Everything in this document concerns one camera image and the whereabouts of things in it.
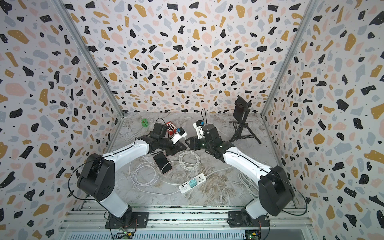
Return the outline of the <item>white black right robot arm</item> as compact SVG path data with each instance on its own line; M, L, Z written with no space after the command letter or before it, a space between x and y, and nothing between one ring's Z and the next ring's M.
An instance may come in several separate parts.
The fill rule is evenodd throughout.
M224 141L213 124L193 123L197 136L186 139L191 150L204 150L207 154L228 164L258 185L259 196L244 210L252 219L269 214L278 216L294 198L294 188L280 166L270 167L241 152L233 143Z

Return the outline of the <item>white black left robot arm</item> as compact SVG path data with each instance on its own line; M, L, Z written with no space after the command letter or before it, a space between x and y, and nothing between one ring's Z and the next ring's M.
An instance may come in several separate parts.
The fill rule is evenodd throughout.
M92 196L114 217L124 217L129 205L115 191L115 173L153 151L164 150L168 156L172 156L186 149L186 145L180 141L173 143L168 138L138 137L133 143L111 153L90 155L78 178L77 187Z

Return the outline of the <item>pink case phone lower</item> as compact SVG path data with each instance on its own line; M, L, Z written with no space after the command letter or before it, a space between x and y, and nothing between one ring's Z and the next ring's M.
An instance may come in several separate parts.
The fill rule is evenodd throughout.
M163 152L156 154L153 158L162 174L166 174L172 170L173 167Z

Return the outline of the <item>teal plug adapter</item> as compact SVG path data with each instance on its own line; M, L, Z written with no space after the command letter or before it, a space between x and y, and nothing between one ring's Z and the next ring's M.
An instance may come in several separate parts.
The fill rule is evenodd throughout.
M194 188L195 186L198 185L198 182L197 182L197 180L196 180L195 178L193 178L193 179L191 179L191 180L188 182L188 184L189 184L189 187L190 187L190 188Z

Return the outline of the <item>red toy block with grid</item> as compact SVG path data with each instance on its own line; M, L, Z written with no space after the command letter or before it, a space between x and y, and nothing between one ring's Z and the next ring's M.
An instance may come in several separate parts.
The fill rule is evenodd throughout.
M168 128L168 133L170 136L173 136L177 132L177 127L172 122L167 122L166 126Z

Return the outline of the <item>green round toy piece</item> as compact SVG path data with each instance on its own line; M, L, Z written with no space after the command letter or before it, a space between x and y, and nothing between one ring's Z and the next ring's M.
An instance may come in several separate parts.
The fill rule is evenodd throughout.
M148 123L147 119L142 119L141 123L142 123L142 126L145 127L145 128L147 128L149 126L149 123Z

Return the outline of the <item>white power strip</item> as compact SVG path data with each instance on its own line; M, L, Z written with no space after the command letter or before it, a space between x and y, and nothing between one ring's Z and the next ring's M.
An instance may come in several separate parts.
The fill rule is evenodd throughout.
M195 187L203 184L206 180L207 178L204 174L199 174L194 178L190 179L189 181L179 185L179 190L182 194L185 194L190 190L194 189Z

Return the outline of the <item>black panel on tripod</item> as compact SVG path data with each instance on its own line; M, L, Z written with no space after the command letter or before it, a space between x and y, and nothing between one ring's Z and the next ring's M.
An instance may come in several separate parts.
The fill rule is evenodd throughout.
M249 114L250 108L252 106L252 101L246 101L241 96L235 101L235 109L233 113L233 117L238 121L242 122L244 120L245 115Z

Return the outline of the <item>green circuit board left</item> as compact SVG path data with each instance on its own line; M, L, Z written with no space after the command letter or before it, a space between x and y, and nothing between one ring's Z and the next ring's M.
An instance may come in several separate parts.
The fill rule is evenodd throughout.
M119 231L115 234L115 240L132 240L133 236L133 232Z

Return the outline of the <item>green circuit board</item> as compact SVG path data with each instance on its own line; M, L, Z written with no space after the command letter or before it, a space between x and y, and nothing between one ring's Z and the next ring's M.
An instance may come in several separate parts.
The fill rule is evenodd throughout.
M246 230L245 231L245 240L260 240L261 233L259 230Z
M119 231L115 234L115 240L132 240L133 236L133 232Z

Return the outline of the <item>green circuit board right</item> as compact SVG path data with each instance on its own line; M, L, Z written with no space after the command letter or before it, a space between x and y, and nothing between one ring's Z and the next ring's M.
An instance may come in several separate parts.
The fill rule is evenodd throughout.
M246 230L245 231L245 240L260 240L261 233L259 230Z

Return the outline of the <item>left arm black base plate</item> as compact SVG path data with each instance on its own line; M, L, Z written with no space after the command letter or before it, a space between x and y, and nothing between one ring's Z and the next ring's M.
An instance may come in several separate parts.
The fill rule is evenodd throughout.
M118 218L109 215L105 224L106 229L119 229L121 227L127 229L145 229L149 220L149 212L128 212Z

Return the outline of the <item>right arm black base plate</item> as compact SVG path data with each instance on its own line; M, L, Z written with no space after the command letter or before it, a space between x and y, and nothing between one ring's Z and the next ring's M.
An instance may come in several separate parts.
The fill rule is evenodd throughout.
M253 219L249 214L242 211L229 211L227 223L231 228L259 228L270 226L269 217L262 215Z

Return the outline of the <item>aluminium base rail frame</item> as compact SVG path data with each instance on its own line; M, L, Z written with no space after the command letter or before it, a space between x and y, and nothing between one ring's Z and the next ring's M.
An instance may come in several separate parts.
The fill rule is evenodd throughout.
M132 240L245 240L246 230L259 230L261 240L315 240L309 217L299 216L292 204L277 217L269 217L270 226L231 228L229 211L240 207L208 206L133 206L133 212L149 212L145 229L106 229L109 214L93 201L79 211L70 211L59 229L59 240L115 240L119 231L133 232Z

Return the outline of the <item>aluminium corner frame post left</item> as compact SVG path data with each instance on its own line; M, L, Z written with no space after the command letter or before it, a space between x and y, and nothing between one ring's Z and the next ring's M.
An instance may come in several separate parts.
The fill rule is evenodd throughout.
M96 75L98 81L100 82L105 94L108 96L108 98L111 101L112 106L114 107L114 110L119 114L121 118L124 117L124 112L120 109L120 105L118 104L116 98L114 97L108 83L105 81L105 78L103 74L101 73L100 69L98 68L94 58L90 54L90 51L85 44L85 42L82 39L81 34L79 33L74 21L72 20L70 14L68 13L65 4L63 1L51 1L55 10L58 12L59 16L65 23L67 29L73 36L74 41L76 42L79 50L81 51L82 55L86 59L86 62L89 64L92 72Z

